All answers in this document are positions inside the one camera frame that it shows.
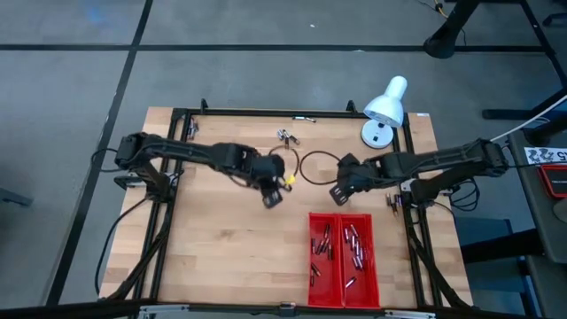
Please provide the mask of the paper with black marks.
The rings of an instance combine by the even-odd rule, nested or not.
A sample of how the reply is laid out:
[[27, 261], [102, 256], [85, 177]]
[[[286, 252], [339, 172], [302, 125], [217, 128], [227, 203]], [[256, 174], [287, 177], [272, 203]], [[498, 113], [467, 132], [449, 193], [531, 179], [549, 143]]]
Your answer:
[[567, 148], [525, 147], [524, 154], [529, 164], [567, 163]]

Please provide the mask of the red framed device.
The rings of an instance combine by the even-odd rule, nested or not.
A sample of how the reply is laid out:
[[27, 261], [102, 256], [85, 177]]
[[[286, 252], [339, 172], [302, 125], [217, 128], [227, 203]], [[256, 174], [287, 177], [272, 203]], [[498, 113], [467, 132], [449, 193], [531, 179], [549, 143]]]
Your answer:
[[551, 198], [567, 198], [567, 165], [543, 165], [540, 179]]

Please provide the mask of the black table foot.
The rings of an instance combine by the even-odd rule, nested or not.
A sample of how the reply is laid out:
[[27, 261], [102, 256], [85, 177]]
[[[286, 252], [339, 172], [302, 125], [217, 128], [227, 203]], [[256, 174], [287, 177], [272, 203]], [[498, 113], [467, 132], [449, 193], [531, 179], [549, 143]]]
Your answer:
[[567, 96], [567, 88], [558, 90], [555, 94], [545, 99], [539, 105], [530, 110], [517, 109], [485, 109], [481, 112], [481, 116], [485, 120], [503, 120], [503, 121], [520, 121], [529, 120], [533, 117], [540, 117], [540, 113], [547, 109], [552, 110], [554, 103], [558, 102], [562, 97]]

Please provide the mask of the white desk lamp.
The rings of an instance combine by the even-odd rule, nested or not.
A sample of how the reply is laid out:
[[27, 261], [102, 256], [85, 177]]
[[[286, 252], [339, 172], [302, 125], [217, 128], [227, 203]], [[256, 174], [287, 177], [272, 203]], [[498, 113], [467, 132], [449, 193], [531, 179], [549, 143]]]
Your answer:
[[404, 122], [402, 98], [408, 86], [407, 79], [394, 76], [384, 93], [367, 103], [363, 114], [368, 118], [361, 128], [361, 139], [370, 148], [384, 149], [392, 143], [393, 131]]

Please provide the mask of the black metal table frame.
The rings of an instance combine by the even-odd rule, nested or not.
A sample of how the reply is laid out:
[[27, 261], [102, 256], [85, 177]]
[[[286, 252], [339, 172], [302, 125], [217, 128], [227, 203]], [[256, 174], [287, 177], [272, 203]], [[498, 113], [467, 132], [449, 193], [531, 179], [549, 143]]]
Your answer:
[[[294, 121], [293, 116], [316, 123]], [[239, 187], [208, 167], [185, 164], [164, 260], [150, 263], [142, 297], [190, 304], [304, 306], [310, 274], [308, 216], [337, 213], [372, 217], [382, 307], [413, 308], [418, 299], [446, 305], [426, 268], [411, 268], [405, 219], [401, 211], [393, 215], [385, 191], [354, 194], [342, 206], [330, 196], [338, 158], [376, 155], [361, 140], [362, 114], [208, 108], [192, 117], [199, 125], [198, 143], [235, 142], [261, 152], [277, 151], [276, 132], [288, 129], [300, 145], [282, 151], [287, 173], [294, 173], [298, 156], [305, 163], [291, 192], [271, 209], [261, 204], [257, 191]]]

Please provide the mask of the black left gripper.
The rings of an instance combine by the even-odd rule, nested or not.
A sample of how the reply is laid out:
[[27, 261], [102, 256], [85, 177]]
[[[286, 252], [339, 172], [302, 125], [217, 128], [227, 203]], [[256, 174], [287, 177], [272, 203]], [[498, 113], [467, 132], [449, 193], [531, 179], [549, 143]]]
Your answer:
[[278, 188], [277, 180], [284, 176], [285, 165], [281, 156], [276, 154], [262, 155], [256, 151], [241, 151], [241, 180], [244, 187], [255, 190], [276, 189], [273, 193], [263, 192], [262, 202], [266, 208], [283, 201], [283, 196]]

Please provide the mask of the grey furniture foot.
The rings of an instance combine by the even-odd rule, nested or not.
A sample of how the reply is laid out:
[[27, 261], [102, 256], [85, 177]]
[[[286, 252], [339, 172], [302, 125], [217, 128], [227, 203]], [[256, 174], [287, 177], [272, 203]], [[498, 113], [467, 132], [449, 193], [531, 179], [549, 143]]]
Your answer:
[[0, 201], [13, 203], [20, 206], [31, 206], [33, 203], [33, 200], [31, 198], [22, 196], [13, 191], [8, 191], [4, 188], [0, 188]]

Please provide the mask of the red plastic bin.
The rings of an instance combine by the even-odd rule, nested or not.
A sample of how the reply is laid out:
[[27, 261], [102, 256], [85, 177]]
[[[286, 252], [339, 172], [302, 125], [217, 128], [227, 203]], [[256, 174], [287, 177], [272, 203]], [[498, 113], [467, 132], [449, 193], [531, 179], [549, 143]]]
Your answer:
[[[330, 225], [330, 234], [324, 237], [326, 224]], [[309, 284], [307, 304], [310, 307], [341, 308], [343, 307], [343, 275], [342, 275], [342, 239], [340, 234], [340, 221], [337, 214], [316, 214], [308, 216], [309, 239]], [[311, 238], [316, 240], [316, 248], [322, 240], [329, 239], [332, 245], [333, 260], [329, 261], [327, 250], [325, 253], [311, 254]], [[320, 270], [321, 274], [315, 276], [311, 264]], [[310, 286], [310, 276], [315, 276], [314, 286]]]
[[[345, 308], [379, 309], [379, 290], [377, 284], [376, 256], [373, 238], [373, 222], [370, 214], [341, 214], [342, 235], [342, 271], [343, 271], [343, 304]], [[357, 269], [355, 252], [351, 250], [351, 237], [353, 232], [350, 225], [353, 224], [359, 236], [356, 241], [360, 242], [360, 248], [369, 250], [369, 259], [362, 261], [362, 270]], [[349, 230], [349, 243], [345, 242], [344, 228]], [[356, 277], [357, 281], [345, 288], [346, 282]]]

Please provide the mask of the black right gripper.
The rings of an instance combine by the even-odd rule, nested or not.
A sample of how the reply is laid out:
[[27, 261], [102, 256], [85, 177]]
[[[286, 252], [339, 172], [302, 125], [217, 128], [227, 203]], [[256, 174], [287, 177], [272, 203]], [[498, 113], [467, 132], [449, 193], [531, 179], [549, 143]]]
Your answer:
[[386, 180], [378, 176], [377, 168], [358, 162], [340, 162], [338, 184], [330, 189], [330, 195], [338, 206], [344, 205], [351, 194], [342, 190], [373, 190], [386, 187]]

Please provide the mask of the black desk leg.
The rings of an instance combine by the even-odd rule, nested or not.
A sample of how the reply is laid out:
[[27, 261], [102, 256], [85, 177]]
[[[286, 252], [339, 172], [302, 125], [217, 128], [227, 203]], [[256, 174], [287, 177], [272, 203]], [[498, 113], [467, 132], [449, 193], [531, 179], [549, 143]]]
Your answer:
[[456, 0], [449, 14], [442, 11], [442, 4], [434, 0], [434, 10], [446, 18], [443, 25], [423, 43], [423, 50], [433, 58], [451, 58], [462, 28], [477, 9], [480, 0]]

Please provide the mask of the grey side table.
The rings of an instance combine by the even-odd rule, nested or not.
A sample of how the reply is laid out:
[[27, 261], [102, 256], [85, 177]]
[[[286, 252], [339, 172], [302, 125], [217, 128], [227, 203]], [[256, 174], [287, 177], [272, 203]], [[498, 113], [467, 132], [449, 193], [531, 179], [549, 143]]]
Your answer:
[[526, 257], [540, 311], [546, 318], [567, 319], [567, 222], [555, 216], [558, 201], [548, 196], [538, 168], [528, 165], [524, 134], [510, 135], [508, 145], [543, 246], [542, 255]]

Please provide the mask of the silver metal bracket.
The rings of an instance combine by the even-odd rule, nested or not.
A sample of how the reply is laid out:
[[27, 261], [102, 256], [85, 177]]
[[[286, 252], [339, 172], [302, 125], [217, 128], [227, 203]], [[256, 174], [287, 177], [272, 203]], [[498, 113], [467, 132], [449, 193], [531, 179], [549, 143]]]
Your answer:
[[384, 316], [389, 319], [437, 319], [434, 313], [386, 309]]
[[137, 319], [155, 319], [157, 315], [189, 311], [190, 306], [186, 304], [147, 305], [140, 307]]

